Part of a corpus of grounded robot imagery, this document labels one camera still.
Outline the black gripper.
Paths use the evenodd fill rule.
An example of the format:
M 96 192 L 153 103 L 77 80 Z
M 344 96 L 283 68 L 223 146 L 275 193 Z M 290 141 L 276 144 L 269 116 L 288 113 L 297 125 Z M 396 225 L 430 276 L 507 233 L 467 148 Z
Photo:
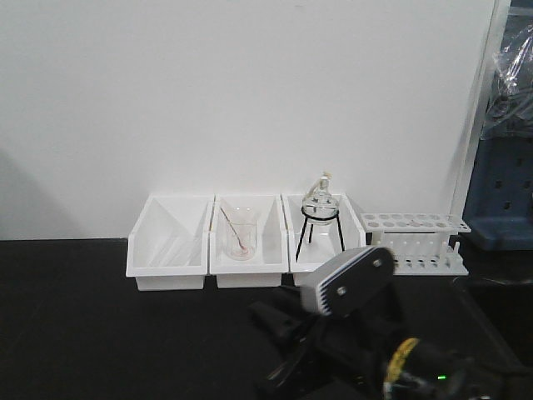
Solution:
M 301 399 L 335 380 L 365 399 L 381 399 L 386 365 L 404 335 L 404 313 L 393 284 L 345 317 L 307 312 L 297 287 L 282 285 L 273 302 L 248 312 L 281 356 L 281 364 L 255 382 L 260 399 Z

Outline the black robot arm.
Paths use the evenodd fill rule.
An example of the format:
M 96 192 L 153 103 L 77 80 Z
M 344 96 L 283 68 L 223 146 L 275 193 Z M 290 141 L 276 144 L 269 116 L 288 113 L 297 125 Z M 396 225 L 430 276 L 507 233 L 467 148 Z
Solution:
M 280 286 L 249 315 L 281 363 L 254 384 L 260 399 L 301 399 L 334 381 L 359 399 L 530 399 L 532 371 L 480 362 L 411 335 L 393 284 L 342 317 L 304 310 Z

